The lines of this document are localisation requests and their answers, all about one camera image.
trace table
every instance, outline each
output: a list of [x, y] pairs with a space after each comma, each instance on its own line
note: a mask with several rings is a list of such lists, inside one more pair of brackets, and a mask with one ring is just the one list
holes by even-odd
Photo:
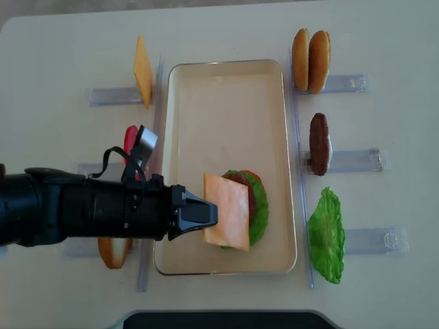
[[438, 9], [435, 1], [310, 1], [8, 21], [0, 33], [0, 158], [8, 173], [70, 171], [121, 145], [129, 125], [152, 127], [154, 113], [143, 106], [89, 108], [84, 101], [85, 88], [134, 85], [138, 34], [154, 67], [160, 54], [168, 69], [272, 58], [288, 82], [295, 33], [329, 31], [331, 74], [368, 73], [373, 92], [361, 101], [363, 95], [302, 101], [302, 139], [313, 113], [324, 111], [332, 131], [346, 131], [331, 134], [337, 148], [385, 146], [392, 170], [325, 176], [307, 186], [308, 202], [316, 204], [321, 187], [331, 185], [346, 228], [404, 225], [410, 252], [346, 257], [340, 285], [317, 276], [310, 290], [298, 202], [298, 260], [287, 275], [165, 277], [151, 266], [148, 292], [136, 293], [135, 257], [109, 271], [98, 258], [61, 257], [61, 245], [13, 245], [0, 261], [0, 327], [108, 327], [136, 310], [196, 309], [312, 310], [343, 328], [436, 327]]

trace beige tray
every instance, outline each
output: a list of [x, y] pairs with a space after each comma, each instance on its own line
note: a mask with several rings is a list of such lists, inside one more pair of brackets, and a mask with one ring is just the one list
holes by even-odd
[[296, 235], [282, 72], [273, 60], [184, 64], [169, 75], [163, 170], [166, 184], [203, 197], [203, 173], [257, 173], [270, 204], [268, 227], [250, 252], [224, 250], [192, 232], [155, 243], [163, 274], [288, 272]]

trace burger patty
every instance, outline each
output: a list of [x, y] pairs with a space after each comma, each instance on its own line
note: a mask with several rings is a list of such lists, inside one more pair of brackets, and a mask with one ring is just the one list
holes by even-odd
[[241, 173], [229, 173], [223, 175], [222, 177], [227, 178], [228, 180], [232, 180], [236, 183], [246, 185], [248, 187], [248, 211], [249, 211], [248, 224], [250, 225], [253, 222], [254, 216], [256, 215], [256, 198], [254, 197], [252, 186], [247, 181], [246, 177]]

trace yellow cheese slice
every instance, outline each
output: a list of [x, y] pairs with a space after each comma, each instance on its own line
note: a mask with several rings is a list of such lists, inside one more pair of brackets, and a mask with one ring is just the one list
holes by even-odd
[[134, 75], [140, 89], [146, 109], [150, 108], [152, 70], [142, 36], [137, 39], [136, 58], [134, 59]]
[[203, 241], [248, 252], [248, 187], [227, 178], [205, 173], [204, 198], [217, 205], [218, 224], [203, 229]]

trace lettuce leaf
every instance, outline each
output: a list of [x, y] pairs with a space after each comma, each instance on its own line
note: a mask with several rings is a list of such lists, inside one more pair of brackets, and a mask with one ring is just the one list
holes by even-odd
[[248, 228], [248, 235], [250, 237], [250, 245], [254, 245], [256, 242], [261, 240], [265, 229], [268, 225], [268, 198], [267, 194], [261, 183], [257, 181], [256, 178], [248, 173], [244, 173], [236, 170], [229, 170], [229, 173], [241, 173], [250, 183], [253, 188], [254, 197], [256, 199], [256, 213], [254, 215], [253, 222]]
[[322, 190], [316, 211], [308, 221], [308, 232], [314, 268], [329, 282], [340, 283], [346, 234], [340, 201], [329, 187]]

